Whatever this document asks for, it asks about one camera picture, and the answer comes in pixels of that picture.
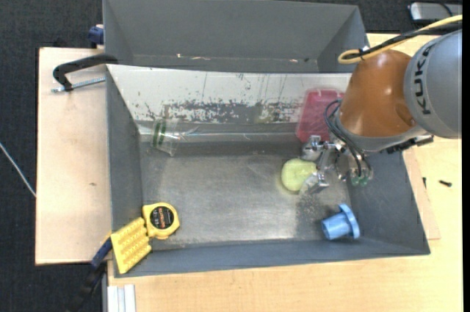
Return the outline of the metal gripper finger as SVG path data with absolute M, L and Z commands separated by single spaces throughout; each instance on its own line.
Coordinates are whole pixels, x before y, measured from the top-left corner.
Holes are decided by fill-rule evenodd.
M 300 158 L 306 161 L 317 161 L 324 151 L 324 142 L 321 136 L 311 135 L 302 146 Z
M 312 173 L 301 184 L 300 194 L 314 195 L 329 187 L 323 174 Z

